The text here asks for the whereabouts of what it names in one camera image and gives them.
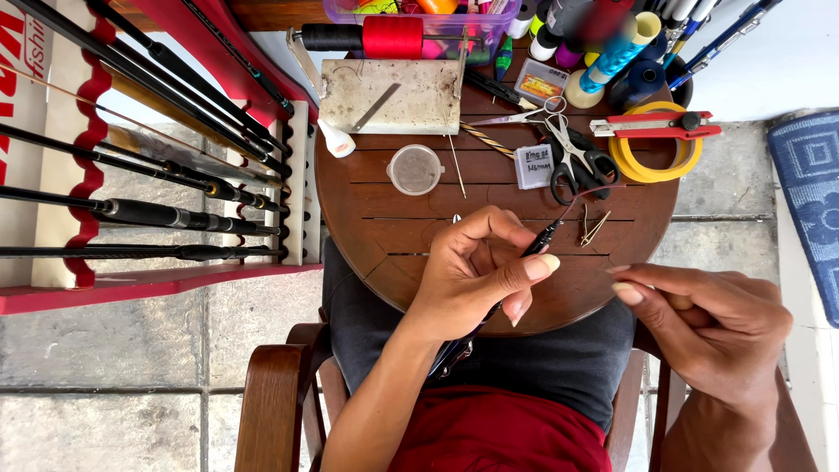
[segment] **red utility knife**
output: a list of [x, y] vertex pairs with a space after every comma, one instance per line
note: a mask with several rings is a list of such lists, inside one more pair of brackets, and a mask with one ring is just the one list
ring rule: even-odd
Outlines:
[[617, 115], [593, 119], [589, 128], [595, 136], [616, 138], [676, 138], [683, 141], [707, 138], [722, 133], [722, 128], [708, 124], [711, 112], [657, 112]]

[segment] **blue mat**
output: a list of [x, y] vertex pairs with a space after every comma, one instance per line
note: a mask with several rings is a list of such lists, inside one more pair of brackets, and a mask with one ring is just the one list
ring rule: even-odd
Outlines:
[[839, 328], [839, 112], [775, 126], [767, 141], [827, 321]]

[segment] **round wooden table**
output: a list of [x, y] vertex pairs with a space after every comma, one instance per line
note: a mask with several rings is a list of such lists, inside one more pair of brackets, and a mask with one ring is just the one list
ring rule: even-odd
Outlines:
[[[528, 57], [529, 40], [518, 41], [513, 64], [504, 82], [513, 87]], [[547, 62], [557, 67], [553, 59]], [[494, 76], [491, 66], [480, 71]], [[651, 100], [670, 100], [664, 87]], [[463, 85], [461, 117], [469, 123], [504, 114], [520, 113], [512, 103]], [[565, 110], [571, 128], [591, 137], [592, 119], [620, 114], [606, 100], [594, 108]], [[537, 144], [539, 133], [525, 124], [493, 125], [480, 128], [509, 149]], [[451, 147], [446, 136], [354, 134], [356, 150], [343, 159], [332, 157], [319, 134], [315, 173], [320, 207], [326, 226], [338, 249], [367, 286], [386, 302], [406, 310], [420, 286], [425, 261], [434, 235], [485, 205], [512, 210], [535, 233], [565, 211], [549, 188], [519, 190], [513, 161], [461, 131], [454, 139], [466, 199], [457, 181]], [[608, 150], [607, 139], [592, 138]], [[431, 192], [410, 197], [393, 187], [385, 168], [396, 150], [408, 144], [423, 144], [434, 150], [446, 168]], [[635, 157], [648, 167], [664, 169], [675, 155], [669, 139], [634, 139]], [[561, 267], [533, 288], [534, 302], [516, 328], [497, 313], [481, 331], [482, 336], [521, 336], [543, 333], [578, 321], [605, 305], [613, 297], [612, 277], [604, 269], [644, 262], [655, 251], [670, 223], [679, 181], [643, 185], [623, 179], [626, 188], [613, 189], [605, 201], [583, 197], [556, 231], [549, 252]], [[583, 203], [588, 205], [589, 228], [606, 212], [612, 214], [597, 236], [580, 247], [583, 231]]]

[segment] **plastic lid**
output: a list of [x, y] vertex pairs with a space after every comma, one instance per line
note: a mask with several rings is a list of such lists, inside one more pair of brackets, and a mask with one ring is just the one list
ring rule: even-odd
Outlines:
[[397, 190], [406, 195], [423, 195], [440, 181], [446, 168], [434, 151], [422, 144], [411, 144], [396, 151], [388, 164], [388, 176]]

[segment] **yellow tape roll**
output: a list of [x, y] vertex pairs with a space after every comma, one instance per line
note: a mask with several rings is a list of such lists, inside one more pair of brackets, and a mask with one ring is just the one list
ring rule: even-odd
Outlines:
[[[626, 115], [639, 115], [651, 112], [686, 112], [684, 108], [672, 102], [652, 102], [633, 108]], [[676, 157], [669, 169], [659, 170], [644, 167], [632, 155], [627, 138], [609, 138], [609, 153], [621, 172], [630, 179], [643, 183], [672, 181], [690, 172], [702, 154], [702, 139], [689, 141], [676, 140]]]

